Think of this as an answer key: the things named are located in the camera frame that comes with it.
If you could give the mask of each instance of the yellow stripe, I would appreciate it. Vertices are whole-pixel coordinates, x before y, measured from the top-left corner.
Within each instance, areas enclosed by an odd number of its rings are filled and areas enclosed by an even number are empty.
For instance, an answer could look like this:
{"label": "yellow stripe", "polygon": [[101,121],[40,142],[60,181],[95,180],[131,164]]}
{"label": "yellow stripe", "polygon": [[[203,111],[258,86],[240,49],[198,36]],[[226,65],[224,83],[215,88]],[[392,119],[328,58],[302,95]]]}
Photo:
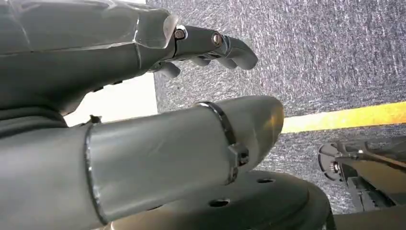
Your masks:
{"label": "yellow stripe", "polygon": [[285,118],[282,133],[406,123],[406,102]]}

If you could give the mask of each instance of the black circular base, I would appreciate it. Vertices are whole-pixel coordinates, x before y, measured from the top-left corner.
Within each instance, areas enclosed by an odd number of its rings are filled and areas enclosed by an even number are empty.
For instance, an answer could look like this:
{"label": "black circular base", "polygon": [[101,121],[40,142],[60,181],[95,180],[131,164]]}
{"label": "black circular base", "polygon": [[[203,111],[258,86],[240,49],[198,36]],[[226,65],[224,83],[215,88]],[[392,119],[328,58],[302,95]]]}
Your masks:
{"label": "black circular base", "polygon": [[227,186],[113,222],[111,230],[331,230],[326,195],[293,176],[264,171],[239,175]]}

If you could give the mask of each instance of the bolt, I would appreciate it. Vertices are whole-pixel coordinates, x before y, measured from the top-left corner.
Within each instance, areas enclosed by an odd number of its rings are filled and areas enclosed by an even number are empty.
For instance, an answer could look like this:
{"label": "bolt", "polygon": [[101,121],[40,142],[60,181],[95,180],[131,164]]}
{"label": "bolt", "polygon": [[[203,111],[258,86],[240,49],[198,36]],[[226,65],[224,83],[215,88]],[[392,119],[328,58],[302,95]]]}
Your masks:
{"label": "bolt", "polygon": [[221,35],[218,33],[214,33],[212,36],[212,41],[216,47],[219,47],[222,43]]}
{"label": "bolt", "polygon": [[330,164],[330,170],[331,170],[333,173],[338,173],[338,172],[340,172],[340,165],[339,165],[336,161],[333,161],[333,162]]}
{"label": "bolt", "polygon": [[176,39],[184,39],[185,38],[185,32],[181,29],[175,30],[175,38]]}

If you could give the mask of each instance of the metal clamp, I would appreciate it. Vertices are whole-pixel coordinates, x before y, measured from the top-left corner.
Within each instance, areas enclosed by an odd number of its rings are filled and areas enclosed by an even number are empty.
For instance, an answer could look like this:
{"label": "metal clamp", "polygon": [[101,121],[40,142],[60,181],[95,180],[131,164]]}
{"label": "metal clamp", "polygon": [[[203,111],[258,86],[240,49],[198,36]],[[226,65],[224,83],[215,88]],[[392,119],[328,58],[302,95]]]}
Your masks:
{"label": "metal clamp", "polygon": [[238,167],[241,167],[249,162],[249,150],[245,145],[237,142],[237,138],[227,115],[218,105],[212,102],[199,102],[197,105],[212,110],[217,115],[218,120],[221,123],[224,135],[228,142],[230,163],[232,165],[230,167],[230,174],[226,184],[231,184],[238,176]]}

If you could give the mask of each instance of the plastic wrap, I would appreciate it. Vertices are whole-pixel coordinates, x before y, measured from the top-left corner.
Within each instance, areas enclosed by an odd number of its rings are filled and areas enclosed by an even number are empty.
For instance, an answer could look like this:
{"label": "plastic wrap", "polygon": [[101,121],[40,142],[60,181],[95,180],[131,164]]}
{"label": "plastic wrap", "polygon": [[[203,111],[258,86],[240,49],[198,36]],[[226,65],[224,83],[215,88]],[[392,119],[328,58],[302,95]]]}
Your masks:
{"label": "plastic wrap", "polygon": [[177,17],[122,0],[0,0],[0,54],[168,45]]}

